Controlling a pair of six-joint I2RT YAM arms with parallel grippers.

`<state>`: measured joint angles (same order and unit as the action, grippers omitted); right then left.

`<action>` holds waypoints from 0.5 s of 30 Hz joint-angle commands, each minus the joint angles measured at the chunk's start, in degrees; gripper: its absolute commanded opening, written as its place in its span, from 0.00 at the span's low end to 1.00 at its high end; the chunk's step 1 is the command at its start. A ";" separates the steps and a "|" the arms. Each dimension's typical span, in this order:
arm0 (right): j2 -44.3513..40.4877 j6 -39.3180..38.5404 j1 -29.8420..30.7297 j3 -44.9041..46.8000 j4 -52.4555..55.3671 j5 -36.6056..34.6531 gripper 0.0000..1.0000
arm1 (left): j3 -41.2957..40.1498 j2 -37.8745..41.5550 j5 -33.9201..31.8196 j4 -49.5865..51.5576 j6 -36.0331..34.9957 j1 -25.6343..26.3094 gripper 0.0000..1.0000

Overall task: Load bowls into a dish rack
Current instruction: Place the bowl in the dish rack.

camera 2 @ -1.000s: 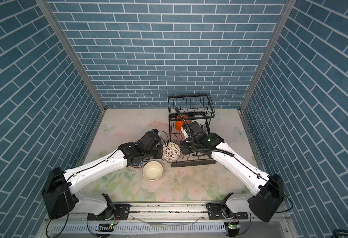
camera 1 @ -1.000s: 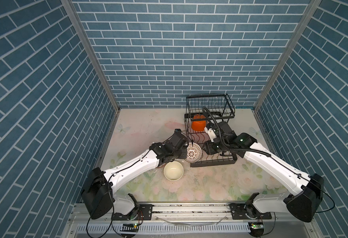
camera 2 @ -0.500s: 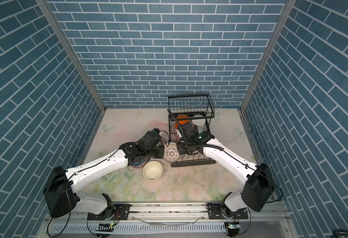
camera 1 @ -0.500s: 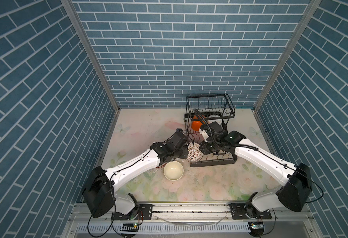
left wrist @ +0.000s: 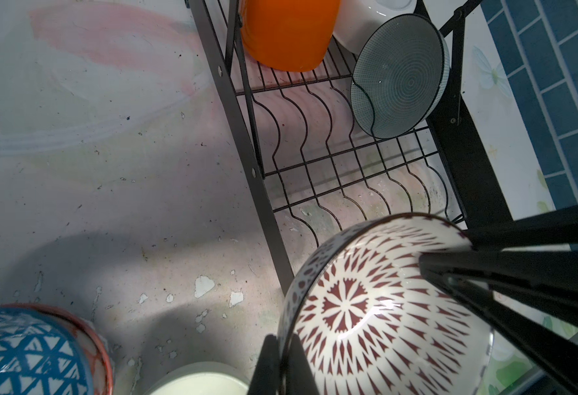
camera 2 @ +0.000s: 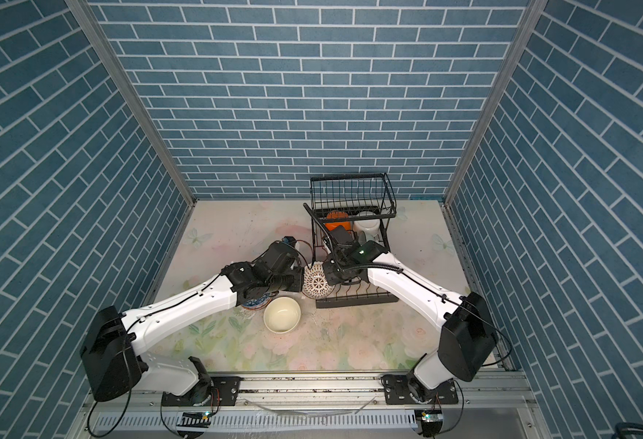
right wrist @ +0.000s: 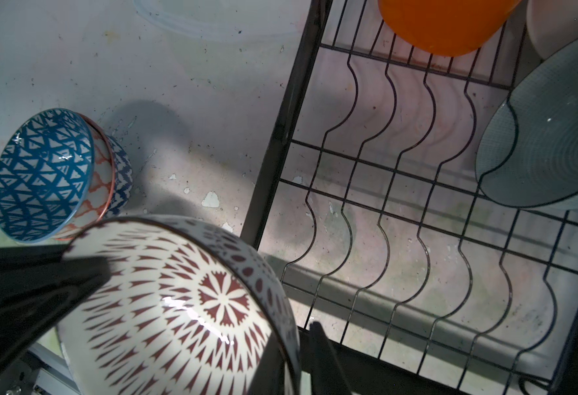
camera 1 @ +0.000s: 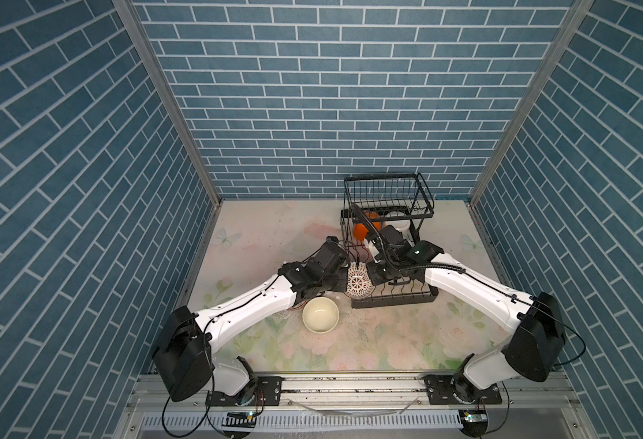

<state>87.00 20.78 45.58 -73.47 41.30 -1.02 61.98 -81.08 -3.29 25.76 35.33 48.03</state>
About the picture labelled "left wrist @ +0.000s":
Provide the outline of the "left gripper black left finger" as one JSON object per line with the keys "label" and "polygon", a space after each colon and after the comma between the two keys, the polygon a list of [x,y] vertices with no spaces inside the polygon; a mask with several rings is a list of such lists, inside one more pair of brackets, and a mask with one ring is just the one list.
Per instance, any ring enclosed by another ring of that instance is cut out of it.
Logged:
{"label": "left gripper black left finger", "polygon": [[247,395],[276,395],[281,381],[278,339],[267,335]]}

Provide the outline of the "red starburst patterned bowl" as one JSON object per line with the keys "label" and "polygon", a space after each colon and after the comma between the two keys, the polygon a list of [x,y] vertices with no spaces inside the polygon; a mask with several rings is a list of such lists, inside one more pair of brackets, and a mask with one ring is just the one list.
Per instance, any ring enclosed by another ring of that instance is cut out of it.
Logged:
{"label": "red starburst patterned bowl", "polygon": [[474,394],[491,327],[420,274],[423,253],[468,251],[430,214],[362,222],[321,244],[290,285],[277,337],[300,341],[321,394]]}

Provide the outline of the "cream plain bowl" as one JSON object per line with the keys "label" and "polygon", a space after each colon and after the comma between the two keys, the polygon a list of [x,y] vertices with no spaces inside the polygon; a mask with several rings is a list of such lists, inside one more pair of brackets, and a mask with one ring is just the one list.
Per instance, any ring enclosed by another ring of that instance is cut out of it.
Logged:
{"label": "cream plain bowl", "polygon": [[236,368],[214,361],[180,367],[155,383],[148,395],[246,394],[249,380]]}

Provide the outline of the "blue triangle patterned bowl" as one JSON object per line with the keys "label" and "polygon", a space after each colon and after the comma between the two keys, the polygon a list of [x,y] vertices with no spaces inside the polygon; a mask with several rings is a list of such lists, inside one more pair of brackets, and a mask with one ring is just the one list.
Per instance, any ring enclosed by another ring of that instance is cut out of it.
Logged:
{"label": "blue triangle patterned bowl", "polygon": [[45,304],[0,305],[0,394],[111,394],[108,342],[85,319]]}

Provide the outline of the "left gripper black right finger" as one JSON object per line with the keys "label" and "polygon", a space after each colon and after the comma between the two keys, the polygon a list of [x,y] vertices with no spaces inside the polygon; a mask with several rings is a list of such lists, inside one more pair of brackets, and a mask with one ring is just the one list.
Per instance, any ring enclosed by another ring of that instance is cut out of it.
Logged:
{"label": "left gripper black right finger", "polygon": [[285,394],[319,395],[301,340],[295,333],[291,336],[285,358]]}

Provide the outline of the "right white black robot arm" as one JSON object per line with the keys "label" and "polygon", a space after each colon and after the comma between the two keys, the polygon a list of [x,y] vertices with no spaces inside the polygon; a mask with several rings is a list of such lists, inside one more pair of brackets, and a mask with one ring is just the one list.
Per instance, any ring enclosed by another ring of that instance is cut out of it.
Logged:
{"label": "right white black robot arm", "polygon": [[426,281],[464,305],[532,359],[568,392],[578,394],[578,345],[494,300],[498,291],[578,328],[578,205],[515,222],[466,231],[473,249],[424,253]]}

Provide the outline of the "green ringed bowl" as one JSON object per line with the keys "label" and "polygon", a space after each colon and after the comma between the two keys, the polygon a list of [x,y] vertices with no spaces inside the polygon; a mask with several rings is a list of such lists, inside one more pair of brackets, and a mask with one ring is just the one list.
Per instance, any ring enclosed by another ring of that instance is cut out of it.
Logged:
{"label": "green ringed bowl", "polygon": [[387,21],[369,38],[353,71],[356,123],[377,139],[412,130],[440,102],[450,65],[445,38],[429,18],[408,13]]}

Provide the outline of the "orange square bowl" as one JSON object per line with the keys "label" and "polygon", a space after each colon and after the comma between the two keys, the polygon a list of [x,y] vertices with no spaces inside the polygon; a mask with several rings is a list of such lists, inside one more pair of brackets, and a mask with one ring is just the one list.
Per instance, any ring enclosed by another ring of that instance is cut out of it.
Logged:
{"label": "orange square bowl", "polygon": [[267,67],[311,71],[323,61],[339,8],[338,0],[243,1],[243,46]]}

